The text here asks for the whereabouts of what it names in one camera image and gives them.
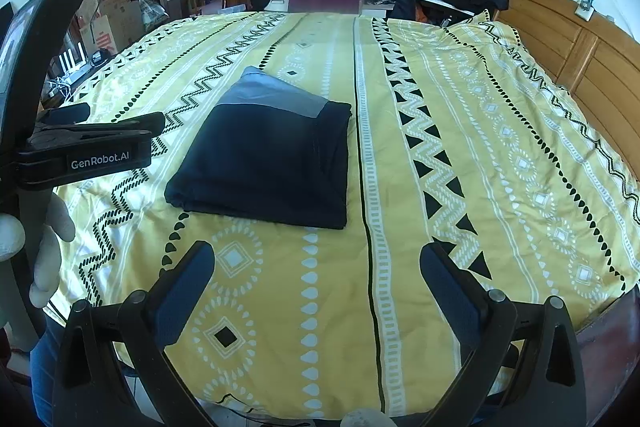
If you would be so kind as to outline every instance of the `maroon leather surface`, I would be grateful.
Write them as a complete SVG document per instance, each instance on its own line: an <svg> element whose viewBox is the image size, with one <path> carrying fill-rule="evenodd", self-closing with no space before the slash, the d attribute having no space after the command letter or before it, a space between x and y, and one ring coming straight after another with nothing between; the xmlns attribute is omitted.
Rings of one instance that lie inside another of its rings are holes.
<svg viewBox="0 0 640 427"><path fill-rule="evenodd" d="M640 291L635 286L578 333L588 426L613 407L640 360Z"/></svg>

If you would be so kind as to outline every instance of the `black triangle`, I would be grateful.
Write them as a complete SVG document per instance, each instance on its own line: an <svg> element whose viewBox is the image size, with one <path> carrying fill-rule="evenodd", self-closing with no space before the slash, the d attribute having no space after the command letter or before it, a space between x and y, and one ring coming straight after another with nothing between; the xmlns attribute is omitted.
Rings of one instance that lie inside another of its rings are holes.
<svg viewBox="0 0 640 427"><path fill-rule="evenodd" d="M416 145L420 145L422 143L420 138L407 135L404 135L404 137L406 138L406 142L409 144L409 149L413 149Z"/></svg>
<svg viewBox="0 0 640 427"><path fill-rule="evenodd" d="M460 221L456 224L456 227L458 227L460 230L468 230L469 232L473 232L478 235L478 232L476 232L476 229L471 224L471 221L469 221L469 216L467 214L465 214L463 218L460 219Z"/></svg>
<svg viewBox="0 0 640 427"><path fill-rule="evenodd" d="M427 165L422 162L418 162L418 160L414 160L414 165L415 170L418 172L418 178L422 178L429 174L429 172L433 171L431 167L427 167Z"/></svg>
<svg viewBox="0 0 640 427"><path fill-rule="evenodd" d="M438 243L445 252L447 252L447 255L450 255L451 252L453 252L453 249L457 247L457 245L454 245L453 243L448 243L447 241L441 241L437 237L434 237L433 240L436 243Z"/></svg>
<svg viewBox="0 0 640 427"><path fill-rule="evenodd" d="M406 115L402 111L399 111L399 114L400 114L400 121L402 122L402 125L407 125L412 120L415 120L414 117Z"/></svg>
<svg viewBox="0 0 640 427"><path fill-rule="evenodd" d="M460 186L460 180L457 176L447 183L447 188L454 194L459 195L461 198L465 197L464 192L462 192L462 187Z"/></svg>
<svg viewBox="0 0 640 427"><path fill-rule="evenodd" d="M436 154L434 158L436 158L436 160L440 160L442 163L446 163L449 166L451 165L451 162L449 161L449 157L447 156L447 153L444 151L441 151L438 154Z"/></svg>
<svg viewBox="0 0 640 427"><path fill-rule="evenodd" d="M434 125L424 130L426 133L429 133L431 136L435 136L436 138L440 138L440 131Z"/></svg>
<svg viewBox="0 0 640 427"><path fill-rule="evenodd" d="M431 217L433 217L433 214L435 214L438 210L442 208L442 205L440 204L440 202L430 194L427 194L426 192L424 192L424 204L425 204L425 208L427 209L427 217L429 219L431 219Z"/></svg>
<svg viewBox="0 0 640 427"><path fill-rule="evenodd" d="M470 271L481 275L482 277L486 277L491 280L491 272L489 271L489 267L486 265L486 261L484 260L484 252L480 252L478 257L476 257L475 261L471 263L471 266L468 268Z"/></svg>

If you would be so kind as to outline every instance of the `black handheld device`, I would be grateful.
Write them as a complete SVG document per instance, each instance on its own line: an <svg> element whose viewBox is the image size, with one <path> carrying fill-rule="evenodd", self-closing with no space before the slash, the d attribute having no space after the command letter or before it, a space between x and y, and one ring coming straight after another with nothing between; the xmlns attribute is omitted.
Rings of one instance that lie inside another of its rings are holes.
<svg viewBox="0 0 640 427"><path fill-rule="evenodd" d="M25 231L22 251L0 262L0 309L24 351L44 334L44 312L31 305L29 289L53 187L148 166L151 140L164 130L162 113L77 125L88 117L86 104L36 118L47 68L81 3L30 0L0 48L0 213Z"/></svg>

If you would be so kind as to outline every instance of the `human hand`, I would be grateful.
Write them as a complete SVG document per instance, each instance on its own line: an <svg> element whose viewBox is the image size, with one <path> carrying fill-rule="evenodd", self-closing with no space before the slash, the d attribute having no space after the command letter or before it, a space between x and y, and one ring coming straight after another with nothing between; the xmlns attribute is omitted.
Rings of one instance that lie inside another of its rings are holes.
<svg viewBox="0 0 640 427"><path fill-rule="evenodd" d="M76 237L76 226L69 217L65 202L52 194L29 291L31 304L36 308L44 308L60 285L62 255L58 237L70 243ZM0 214L0 261L8 261L23 246L24 229L20 221L9 214ZM5 324L6 319L0 310L0 327Z"/></svg>

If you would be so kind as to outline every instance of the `bed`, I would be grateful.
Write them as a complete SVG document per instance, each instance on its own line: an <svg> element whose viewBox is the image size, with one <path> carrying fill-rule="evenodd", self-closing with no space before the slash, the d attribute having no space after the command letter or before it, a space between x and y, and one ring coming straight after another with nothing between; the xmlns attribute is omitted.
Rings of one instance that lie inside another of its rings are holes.
<svg viewBox="0 0 640 427"><path fill-rule="evenodd" d="M580 84L563 84L542 54L536 63L530 37L487 13L447 29L264 12L163 26L78 94L90 121L162 110L167 126L150 167L58 190L78 235L63 245L50 313L62 321L79 298L120 302L209 241L216 272L167 355L203 401L296 419L437 403L461 360L418 270L432 239L486 289L559 295L577 329L592 325L640 277L638 188L620 154L633 156L609 120L593 120ZM164 201L199 125L247 65L351 103L345 230ZM585 82L589 67L571 68Z"/></svg>

